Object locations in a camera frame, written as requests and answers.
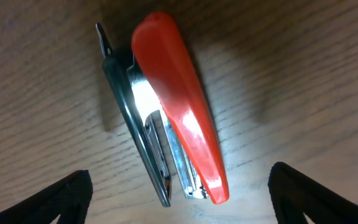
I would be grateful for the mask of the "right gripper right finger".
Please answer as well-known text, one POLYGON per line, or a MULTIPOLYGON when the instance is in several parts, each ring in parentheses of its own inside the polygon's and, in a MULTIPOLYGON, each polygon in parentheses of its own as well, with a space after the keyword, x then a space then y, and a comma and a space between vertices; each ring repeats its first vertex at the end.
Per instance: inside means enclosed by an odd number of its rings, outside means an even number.
POLYGON ((268 189, 281 224, 358 223, 358 205, 302 174, 284 162, 271 168, 268 189))

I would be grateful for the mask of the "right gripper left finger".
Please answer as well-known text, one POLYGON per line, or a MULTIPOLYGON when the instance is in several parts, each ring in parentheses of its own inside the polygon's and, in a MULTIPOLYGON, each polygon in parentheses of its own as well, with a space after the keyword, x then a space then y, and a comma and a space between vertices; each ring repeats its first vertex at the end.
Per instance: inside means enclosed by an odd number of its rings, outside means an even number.
POLYGON ((77 170, 0 212, 0 223, 84 224, 93 194, 88 170, 77 170))

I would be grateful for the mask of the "red and chrome stapler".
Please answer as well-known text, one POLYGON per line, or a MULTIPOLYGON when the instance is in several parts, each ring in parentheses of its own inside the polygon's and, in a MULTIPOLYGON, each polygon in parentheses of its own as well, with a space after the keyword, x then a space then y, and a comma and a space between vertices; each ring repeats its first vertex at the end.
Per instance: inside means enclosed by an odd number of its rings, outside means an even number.
POLYGON ((131 43, 115 49, 95 25, 103 71, 134 144, 164 207, 171 205, 172 177, 166 140, 186 198, 229 199, 224 162, 208 102, 175 20, 149 14, 131 43))

